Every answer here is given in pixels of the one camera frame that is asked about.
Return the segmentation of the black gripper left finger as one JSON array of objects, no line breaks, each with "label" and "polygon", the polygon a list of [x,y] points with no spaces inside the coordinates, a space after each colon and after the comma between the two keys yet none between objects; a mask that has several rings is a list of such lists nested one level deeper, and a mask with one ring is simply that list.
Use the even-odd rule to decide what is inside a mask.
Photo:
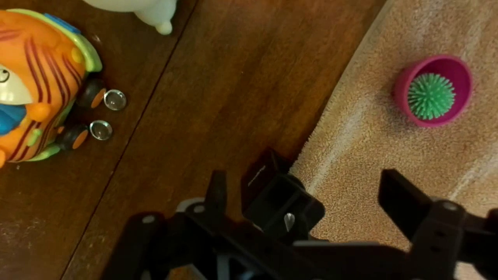
[{"label": "black gripper left finger", "polygon": [[205,196],[182,201],[173,216],[132,215],[100,280],[167,280],[181,266],[195,266],[201,276],[215,277],[213,241],[204,226],[224,220],[226,207],[226,173],[215,170]]}]

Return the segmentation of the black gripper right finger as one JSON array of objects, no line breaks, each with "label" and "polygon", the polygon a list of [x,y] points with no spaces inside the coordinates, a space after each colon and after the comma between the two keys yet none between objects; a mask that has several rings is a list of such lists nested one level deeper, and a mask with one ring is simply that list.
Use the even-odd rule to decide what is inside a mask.
[{"label": "black gripper right finger", "polygon": [[453,280],[459,262],[487,280],[498,280],[498,209],[468,213],[448,199],[431,199],[397,170],[383,170],[378,204],[409,240],[405,276]]}]

